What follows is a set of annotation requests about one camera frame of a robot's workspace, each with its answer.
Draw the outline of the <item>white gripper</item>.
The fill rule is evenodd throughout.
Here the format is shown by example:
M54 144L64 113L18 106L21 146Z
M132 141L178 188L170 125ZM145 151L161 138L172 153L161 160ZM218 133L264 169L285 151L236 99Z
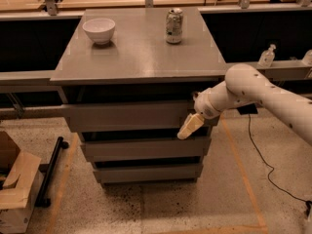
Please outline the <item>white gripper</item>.
M177 137L186 139L200 129L205 119L213 119L223 111L223 100L220 89L208 88L193 95L194 109L197 113L189 114L181 126Z

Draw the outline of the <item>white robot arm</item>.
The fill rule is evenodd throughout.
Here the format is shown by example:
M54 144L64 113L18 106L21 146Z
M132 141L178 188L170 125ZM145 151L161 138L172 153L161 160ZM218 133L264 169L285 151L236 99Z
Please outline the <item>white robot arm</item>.
M312 100L273 85L248 64L235 64L218 85L194 97L195 114L189 114L177 137L186 139L200 129L205 120L224 110L259 103L307 143L312 144Z

